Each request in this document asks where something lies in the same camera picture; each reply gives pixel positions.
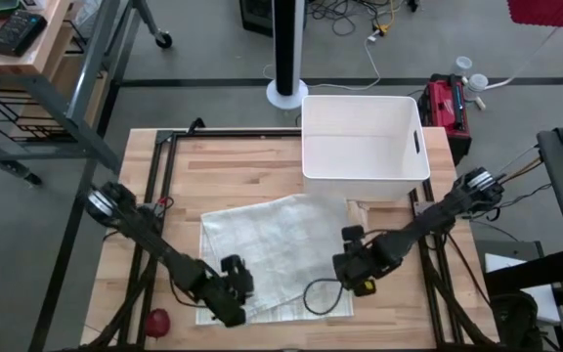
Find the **wooden tabletop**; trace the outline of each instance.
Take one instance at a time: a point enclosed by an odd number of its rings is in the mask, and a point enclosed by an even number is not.
[[[0,55],[0,75],[40,74],[52,51],[71,0],[45,0],[45,9],[36,13],[47,20],[47,26],[20,58]]]
[[[139,199],[147,184],[156,130],[132,130],[120,182]],[[424,128],[436,199],[451,188],[455,167],[442,128]],[[175,199],[167,214],[163,237],[192,257],[199,255],[201,213],[249,205],[302,192],[299,138],[189,139],[178,143],[170,195]],[[164,164],[164,152],[160,165]],[[162,166],[158,175],[162,175]],[[159,192],[161,177],[155,189]],[[411,220],[407,199],[367,202],[370,228],[397,229]],[[483,285],[475,244],[467,222],[458,220],[452,235],[478,281]],[[97,336],[123,301],[134,244],[122,236],[109,238],[103,248],[82,343]],[[497,340],[490,308],[468,276],[451,244],[446,247],[455,295],[479,328]],[[147,339],[148,349],[395,349],[435,346],[418,249],[403,265],[377,281],[377,294],[354,297],[354,316],[315,321],[256,324],[233,329],[195,325],[195,310],[175,302],[163,267],[158,270],[152,308],[166,309],[171,331]],[[447,314],[443,305],[443,326]],[[138,317],[132,320],[135,339]],[[446,337],[451,335],[446,330]]]

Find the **metal shelf frame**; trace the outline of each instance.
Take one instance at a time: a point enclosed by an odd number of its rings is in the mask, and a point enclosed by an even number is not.
[[[109,113],[106,112],[111,112],[116,99],[116,91],[123,79],[140,19],[147,25],[156,41],[165,42],[163,36],[165,33],[155,25],[147,0],[129,0],[116,28],[112,30],[119,3],[119,1],[103,1],[97,13],[92,36],[87,42],[84,40],[76,42],[80,47],[85,46],[85,54],[70,100],[65,99],[42,74],[0,75],[0,80],[13,81],[22,86],[31,100],[42,106],[62,126],[64,133],[71,137],[70,141],[73,141],[77,149],[72,151],[71,147],[67,147],[55,148],[49,152],[8,153],[0,146],[0,169],[34,185],[36,183],[30,180],[36,180],[37,177],[18,160],[92,158],[115,174],[119,172],[121,159],[103,140],[109,120]],[[108,69],[109,86],[100,99],[100,110],[103,107],[101,118],[95,119],[90,126],[84,117],[95,81],[102,68]]]

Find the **white plastic bin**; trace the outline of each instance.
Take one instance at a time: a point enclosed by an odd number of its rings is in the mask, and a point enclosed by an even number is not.
[[[410,97],[308,96],[301,117],[305,193],[398,200],[429,178]]]

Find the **floor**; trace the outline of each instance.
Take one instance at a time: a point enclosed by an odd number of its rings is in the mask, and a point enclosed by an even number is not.
[[[241,28],[238,1],[149,2],[157,23],[171,32],[174,49],[158,50],[141,26],[126,78],[261,78],[262,68],[272,62],[272,40]],[[352,20],[356,31],[339,37],[331,32],[330,21],[308,19],[303,77],[374,77],[363,48],[368,17],[356,15]],[[343,22],[338,25],[339,31],[349,28]],[[518,68],[550,31],[511,22],[503,1],[424,1],[416,14],[406,8],[397,12],[394,26],[371,51],[383,77],[449,72],[458,55],[472,59],[473,71],[501,77]],[[522,75],[563,76],[563,29]],[[405,95],[419,88],[383,86],[355,93]],[[314,88],[311,93],[354,92]],[[506,87],[485,92],[483,99],[487,110],[468,109],[474,142],[459,172],[479,165],[497,170],[534,144],[538,131],[563,125],[563,85]],[[131,128],[186,127],[196,117],[208,126],[292,126],[295,116],[295,111],[272,108],[262,87],[127,88],[119,93],[106,140],[122,154]],[[30,189],[0,171],[0,351],[25,350],[31,339],[83,168],[81,161],[26,164],[44,180],[42,189]],[[99,183],[110,177],[100,170],[96,179]],[[546,182],[539,168],[510,183],[504,197],[515,198]],[[540,240],[548,253],[563,249],[563,222],[552,191],[521,201],[494,224],[522,241]],[[509,240],[484,225],[473,224],[473,230],[476,239]],[[48,349],[71,347],[79,340],[102,232],[84,219]]]

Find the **white cloth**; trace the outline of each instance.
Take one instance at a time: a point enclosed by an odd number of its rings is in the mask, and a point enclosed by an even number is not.
[[[267,203],[201,215],[201,259],[215,270],[222,258],[238,254],[254,282],[245,306],[249,323],[318,319],[303,306],[306,285],[334,278],[331,256],[342,251],[340,230],[349,225],[343,198],[295,195]],[[318,283],[308,293],[315,311],[333,304],[338,283]],[[344,290],[329,316],[351,316],[351,294]],[[214,324],[197,309],[197,324]]]

